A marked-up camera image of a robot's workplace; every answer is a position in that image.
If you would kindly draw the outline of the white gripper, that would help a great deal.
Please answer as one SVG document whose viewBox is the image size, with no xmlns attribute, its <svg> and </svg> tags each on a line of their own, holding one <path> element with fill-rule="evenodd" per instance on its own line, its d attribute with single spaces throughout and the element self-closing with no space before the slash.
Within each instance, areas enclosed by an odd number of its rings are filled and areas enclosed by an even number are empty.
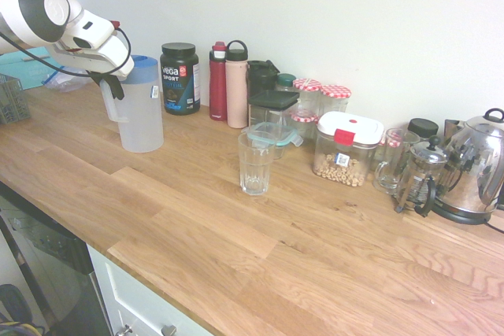
<svg viewBox="0 0 504 336">
<path fill-rule="evenodd" d="M 81 48 L 76 52 L 64 49 L 62 42 L 49 45 L 47 51 L 60 65 L 87 70 L 87 74 L 99 86 L 102 74 L 118 68 L 112 75 L 104 75 L 105 82 L 109 85 L 113 98 L 122 100 L 124 90 L 117 76 L 126 77 L 134 67 L 133 60 L 128 56 L 128 49 L 116 36 L 111 35 L 99 48 Z"/>
</svg>

